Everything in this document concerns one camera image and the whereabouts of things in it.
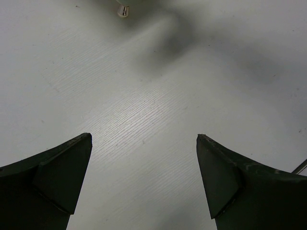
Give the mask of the grey-green bottom drawer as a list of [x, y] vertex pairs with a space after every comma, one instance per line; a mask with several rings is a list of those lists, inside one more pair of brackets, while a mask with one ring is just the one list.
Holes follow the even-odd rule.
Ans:
[[117, 0], [119, 4], [117, 14], [121, 18], [126, 18], [129, 15], [129, 8], [134, 4], [134, 0]]

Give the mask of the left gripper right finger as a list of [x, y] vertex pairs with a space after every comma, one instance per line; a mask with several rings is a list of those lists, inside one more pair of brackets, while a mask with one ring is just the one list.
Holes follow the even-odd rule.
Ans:
[[307, 178], [266, 166], [204, 134], [197, 158], [209, 213], [219, 230], [304, 230]]

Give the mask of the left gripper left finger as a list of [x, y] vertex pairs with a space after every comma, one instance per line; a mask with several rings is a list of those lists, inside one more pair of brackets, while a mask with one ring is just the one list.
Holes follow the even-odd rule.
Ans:
[[92, 152], [82, 133], [0, 169], [2, 230], [65, 230], [74, 214]]

